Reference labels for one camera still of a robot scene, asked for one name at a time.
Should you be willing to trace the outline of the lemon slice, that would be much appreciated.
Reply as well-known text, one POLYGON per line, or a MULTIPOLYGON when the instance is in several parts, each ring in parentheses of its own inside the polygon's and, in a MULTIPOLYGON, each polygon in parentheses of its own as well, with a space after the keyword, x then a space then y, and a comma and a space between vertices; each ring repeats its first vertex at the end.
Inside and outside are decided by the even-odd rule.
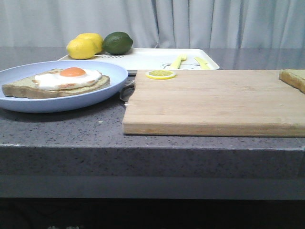
POLYGON ((155 80, 167 80, 176 76, 176 73, 170 70, 151 70, 145 73, 145 76, 155 80))

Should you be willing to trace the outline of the back yellow lemon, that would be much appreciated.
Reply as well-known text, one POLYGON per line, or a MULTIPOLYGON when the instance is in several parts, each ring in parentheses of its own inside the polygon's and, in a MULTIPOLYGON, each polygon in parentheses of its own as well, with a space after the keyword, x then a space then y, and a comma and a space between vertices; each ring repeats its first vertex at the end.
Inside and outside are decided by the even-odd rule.
POLYGON ((76 36, 76 38, 82 38, 82 39, 90 39, 93 41, 93 43, 97 47, 96 54, 99 54, 102 52, 102 43, 103 43, 103 37, 98 33, 82 33, 76 36))

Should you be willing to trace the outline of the bread slice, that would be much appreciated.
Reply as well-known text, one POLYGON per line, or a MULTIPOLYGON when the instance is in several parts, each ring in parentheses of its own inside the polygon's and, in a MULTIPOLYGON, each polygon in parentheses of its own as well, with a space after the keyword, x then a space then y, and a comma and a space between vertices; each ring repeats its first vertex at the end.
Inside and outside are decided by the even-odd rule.
POLYGON ((279 79, 288 85, 305 93, 305 70, 304 69, 282 69, 279 79))
MULTIPOLYGON (((40 74, 46 73, 58 73, 60 70, 64 69, 52 69, 40 74)), ((46 99, 46 98, 57 98, 66 97, 72 95, 85 94, 93 91, 97 91, 106 88, 110 85, 110 78, 107 75, 103 75, 100 80, 91 86, 85 86, 76 89, 68 90, 42 90, 35 86, 32 81, 34 76, 26 77, 12 83, 4 84, 2 86, 3 94, 6 97, 16 97, 16 98, 28 98, 28 99, 46 99)))

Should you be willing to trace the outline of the yellow plastic fork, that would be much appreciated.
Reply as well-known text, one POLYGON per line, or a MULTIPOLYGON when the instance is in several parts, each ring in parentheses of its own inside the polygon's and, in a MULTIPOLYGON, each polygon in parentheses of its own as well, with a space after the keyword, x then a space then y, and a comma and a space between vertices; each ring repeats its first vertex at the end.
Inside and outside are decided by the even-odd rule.
POLYGON ((169 69, 179 69, 181 62, 185 61, 187 59, 186 54, 180 54, 174 62, 169 66, 169 69))

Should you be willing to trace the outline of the white curtain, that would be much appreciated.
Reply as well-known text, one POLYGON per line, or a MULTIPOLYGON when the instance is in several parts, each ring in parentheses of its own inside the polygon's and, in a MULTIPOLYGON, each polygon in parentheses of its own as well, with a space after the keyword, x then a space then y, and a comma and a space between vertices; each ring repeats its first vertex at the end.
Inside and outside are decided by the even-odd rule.
POLYGON ((0 44, 63 47, 123 31, 137 48, 305 46, 302 0, 3 0, 0 44))

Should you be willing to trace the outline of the yellow plastic knife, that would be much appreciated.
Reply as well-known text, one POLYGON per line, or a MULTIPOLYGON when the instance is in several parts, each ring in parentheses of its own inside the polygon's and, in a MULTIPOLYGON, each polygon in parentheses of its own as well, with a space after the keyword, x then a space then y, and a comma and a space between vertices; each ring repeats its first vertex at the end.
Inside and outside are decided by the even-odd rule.
POLYGON ((194 59, 198 62, 198 64, 200 65, 201 69, 203 69, 203 70, 210 70, 211 69, 208 66, 208 62, 205 59, 203 59, 201 57, 195 57, 194 59))

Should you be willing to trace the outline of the light blue plate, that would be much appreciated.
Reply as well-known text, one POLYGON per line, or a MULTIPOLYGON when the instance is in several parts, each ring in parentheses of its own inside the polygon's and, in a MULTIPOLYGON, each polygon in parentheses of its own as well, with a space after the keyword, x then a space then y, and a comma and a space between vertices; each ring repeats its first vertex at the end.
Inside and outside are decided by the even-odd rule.
POLYGON ((85 94, 48 99, 6 97, 1 92, 0 107, 23 113, 54 113, 79 109, 112 97, 123 88, 128 77, 127 70, 116 64, 86 60, 65 60, 31 63, 2 70, 0 72, 0 84, 11 83, 51 69, 66 69, 68 67, 98 70, 109 76, 110 86, 85 94))

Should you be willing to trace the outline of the front yellow lemon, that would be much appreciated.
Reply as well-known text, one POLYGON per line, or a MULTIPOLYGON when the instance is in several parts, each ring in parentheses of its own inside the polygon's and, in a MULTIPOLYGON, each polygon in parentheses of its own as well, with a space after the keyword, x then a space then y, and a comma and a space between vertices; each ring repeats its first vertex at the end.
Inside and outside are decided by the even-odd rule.
POLYGON ((90 39, 75 38, 66 46, 68 55, 77 60, 92 58, 97 53, 97 46, 90 39))

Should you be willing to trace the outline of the green lime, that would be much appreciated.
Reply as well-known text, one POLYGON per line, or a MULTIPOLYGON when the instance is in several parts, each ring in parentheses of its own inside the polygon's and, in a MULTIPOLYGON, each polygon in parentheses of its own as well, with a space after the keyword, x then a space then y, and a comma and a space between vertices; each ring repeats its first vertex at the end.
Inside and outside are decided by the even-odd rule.
POLYGON ((102 50, 113 55, 126 54, 133 45, 133 39, 125 32, 116 31, 107 35, 102 50))

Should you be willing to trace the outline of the cream serving tray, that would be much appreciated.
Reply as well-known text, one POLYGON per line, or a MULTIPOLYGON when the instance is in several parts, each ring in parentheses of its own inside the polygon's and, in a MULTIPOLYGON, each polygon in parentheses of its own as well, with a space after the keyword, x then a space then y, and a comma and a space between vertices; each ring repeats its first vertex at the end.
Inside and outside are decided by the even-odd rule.
POLYGON ((91 61, 108 62, 125 68, 128 73, 134 74, 138 70, 166 69, 181 54, 186 60, 180 65, 181 70, 200 70, 196 61, 201 58, 206 61, 207 70, 218 70, 219 65, 200 49, 166 49, 166 48, 133 48, 125 55, 111 55, 107 52, 95 55, 91 61))

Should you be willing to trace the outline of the fried egg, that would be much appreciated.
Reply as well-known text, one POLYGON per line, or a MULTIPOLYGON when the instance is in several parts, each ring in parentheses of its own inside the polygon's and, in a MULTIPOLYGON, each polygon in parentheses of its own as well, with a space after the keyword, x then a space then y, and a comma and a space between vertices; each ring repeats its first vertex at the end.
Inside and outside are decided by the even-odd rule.
POLYGON ((32 81, 39 89, 58 91, 91 86, 101 77, 102 74, 97 70, 70 67, 58 73, 36 75, 32 81))

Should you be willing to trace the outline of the yellow lemon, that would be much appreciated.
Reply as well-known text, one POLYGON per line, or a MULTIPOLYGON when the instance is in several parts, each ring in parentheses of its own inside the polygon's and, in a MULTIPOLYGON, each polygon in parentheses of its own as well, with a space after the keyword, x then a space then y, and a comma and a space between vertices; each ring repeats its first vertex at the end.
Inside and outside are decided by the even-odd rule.
POLYGON ((75 38, 66 46, 68 55, 77 60, 92 58, 97 53, 97 46, 90 39, 75 38))
POLYGON ((99 54, 102 52, 102 43, 103 43, 103 37, 98 33, 82 33, 76 36, 76 38, 82 38, 82 39, 90 39, 93 41, 93 43, 97 47, 96 54, 99 54))

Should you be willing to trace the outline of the wooden cutting board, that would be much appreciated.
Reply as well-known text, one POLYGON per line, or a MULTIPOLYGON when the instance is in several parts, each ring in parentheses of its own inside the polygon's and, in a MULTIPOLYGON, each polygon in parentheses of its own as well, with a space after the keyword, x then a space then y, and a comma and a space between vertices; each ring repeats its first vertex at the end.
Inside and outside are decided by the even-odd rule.
POLYGON ((304 137, 305 96, 277 70, 177 70, 155 80, 137 72, 125 134, 304 137))

